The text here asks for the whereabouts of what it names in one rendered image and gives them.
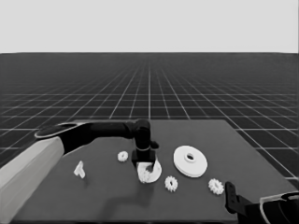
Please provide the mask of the large thick white disc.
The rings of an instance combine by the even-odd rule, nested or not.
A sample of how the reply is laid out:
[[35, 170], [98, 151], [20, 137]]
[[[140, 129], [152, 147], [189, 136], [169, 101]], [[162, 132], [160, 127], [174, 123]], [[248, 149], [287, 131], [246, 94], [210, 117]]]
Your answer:
[[191, 146], [177, 147], [173, 154], [173, 162], [182, 174], [192, 178], [202, 176], [207, 169], [206, 156]]

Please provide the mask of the white round carrier with pins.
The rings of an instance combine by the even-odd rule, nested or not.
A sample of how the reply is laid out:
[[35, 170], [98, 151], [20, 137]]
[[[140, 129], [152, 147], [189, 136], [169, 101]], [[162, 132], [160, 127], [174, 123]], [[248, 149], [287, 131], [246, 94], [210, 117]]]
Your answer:
[[[148, 170], [149, 166], [151, 164], [152, 164], [152, 162], [140, 162], [141, 169], [139, 169], [139, 170], [142, 170], [142, 169]], [[162, 174], [162, 165], [160, 164], [160, 162], [158, 160], [156, 160], [155, 165], [154, 165], [154, 170], [151, 173], [151, 178], [150, 178], [149, 183], [153, 183], [153, 182], [157, 181], [160, 178], [161, 174]]]

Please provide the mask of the small white T-shaped piece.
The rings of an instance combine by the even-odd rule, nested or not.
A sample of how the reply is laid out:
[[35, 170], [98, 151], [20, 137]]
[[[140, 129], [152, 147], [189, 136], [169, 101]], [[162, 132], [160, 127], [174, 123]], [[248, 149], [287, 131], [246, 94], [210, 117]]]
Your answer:
[[86, 176], [85, 171], [83, 169], [83, 161], [80, 161], [74, 170], [74, 175], [79, 176], [80, 178], [84, 178]]

